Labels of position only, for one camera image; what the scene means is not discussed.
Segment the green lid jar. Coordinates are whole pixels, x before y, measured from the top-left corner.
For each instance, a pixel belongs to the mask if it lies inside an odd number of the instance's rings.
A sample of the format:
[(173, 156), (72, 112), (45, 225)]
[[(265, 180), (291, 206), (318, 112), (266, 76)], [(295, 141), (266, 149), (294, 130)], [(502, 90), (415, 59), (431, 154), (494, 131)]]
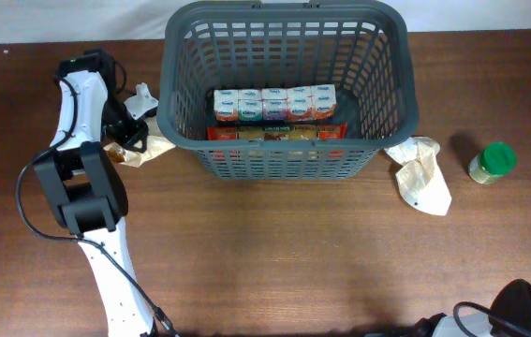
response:
[(476, 183), (492, 184), (513, 171), (516, 164), (514, 150), (507, 143), (495, 142), (471, 160), (468, 174)]

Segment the orange biscuit packet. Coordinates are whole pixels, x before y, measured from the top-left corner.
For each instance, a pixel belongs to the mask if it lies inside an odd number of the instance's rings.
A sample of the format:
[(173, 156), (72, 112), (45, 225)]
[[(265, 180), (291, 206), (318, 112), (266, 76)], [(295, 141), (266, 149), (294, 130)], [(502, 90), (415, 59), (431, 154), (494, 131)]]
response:
[(327, 140), (343, 139), (347, 124), (209, 127), (208, 140)]

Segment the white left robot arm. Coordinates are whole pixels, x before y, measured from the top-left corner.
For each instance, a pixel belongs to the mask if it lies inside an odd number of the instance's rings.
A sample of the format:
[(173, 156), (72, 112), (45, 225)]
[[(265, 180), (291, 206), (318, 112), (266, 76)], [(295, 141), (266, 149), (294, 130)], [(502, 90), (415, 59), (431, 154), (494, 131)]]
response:
[(149, 128), (118, 95), (124, 68), (101, 49), (65, 60), (56, 76), (59, 124), (46, 154), (32, 166), (67, 240), (84, 252), (105, 308), (110, 336), (155, 336), (153, 311), (142, 294), (125, 238), (128, 199), (103, 149), (105, 138), (144, 152)]

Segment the beige paper bag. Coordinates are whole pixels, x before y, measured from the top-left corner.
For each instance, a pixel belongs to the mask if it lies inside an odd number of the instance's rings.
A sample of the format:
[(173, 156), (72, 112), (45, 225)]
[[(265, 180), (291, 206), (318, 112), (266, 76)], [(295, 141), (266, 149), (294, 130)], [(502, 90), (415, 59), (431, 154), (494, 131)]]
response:
[(452, 196), (437, 163), (440, 145), (428, 137), (411, 137), (385, 149), (401, 168), (395, 173), (401, 198), (412, 208), (445, 216)]

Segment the white brown bread bag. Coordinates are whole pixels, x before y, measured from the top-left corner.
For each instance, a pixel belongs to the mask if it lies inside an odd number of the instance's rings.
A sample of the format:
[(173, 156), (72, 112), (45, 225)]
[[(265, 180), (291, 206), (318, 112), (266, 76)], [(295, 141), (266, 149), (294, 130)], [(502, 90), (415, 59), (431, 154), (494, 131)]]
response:
[(104, 150), (113, 163), (139, 168), (144, 163), (156, 159), (165, 152), (175, 148), (175, 145), (161, 133), (155, 117), (147, 118), (145, 122), (149, 129), (146, 150), (143, 153), (130, 151), (112, 142), (106, 145)]

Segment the grey plastic basket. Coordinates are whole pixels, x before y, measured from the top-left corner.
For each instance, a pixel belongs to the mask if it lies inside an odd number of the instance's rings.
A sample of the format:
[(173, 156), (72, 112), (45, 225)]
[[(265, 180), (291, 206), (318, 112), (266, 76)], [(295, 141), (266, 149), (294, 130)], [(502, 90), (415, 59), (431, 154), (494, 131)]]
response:
[[(419, 122), (406, 24), (378, 1), (199, 1), (165, 29), (156, 119), (173, 144), (232, 180), (338, 180)], [(211, 140), (217, 89), (335, 87), (330, 140)]]

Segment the white tissue multipack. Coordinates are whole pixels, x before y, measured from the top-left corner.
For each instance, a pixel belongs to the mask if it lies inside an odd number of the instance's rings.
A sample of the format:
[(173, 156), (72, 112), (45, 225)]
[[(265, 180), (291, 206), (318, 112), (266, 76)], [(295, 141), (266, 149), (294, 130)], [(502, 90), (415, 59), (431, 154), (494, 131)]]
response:
[(214, 115), (220, 122), (324, 120), (334, 115), (336, 105), (333, 84), (214, 91)]

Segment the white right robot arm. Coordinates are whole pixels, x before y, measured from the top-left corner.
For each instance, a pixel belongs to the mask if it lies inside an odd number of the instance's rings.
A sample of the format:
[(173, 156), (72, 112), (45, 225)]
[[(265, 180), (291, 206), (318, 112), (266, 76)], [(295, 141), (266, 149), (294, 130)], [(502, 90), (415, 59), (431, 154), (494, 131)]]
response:
[(531, 337), (531, 283), (508, 283), (488, 307), (472, 301), (454, 305), (449, 315), (423, 318), (408, 337)]

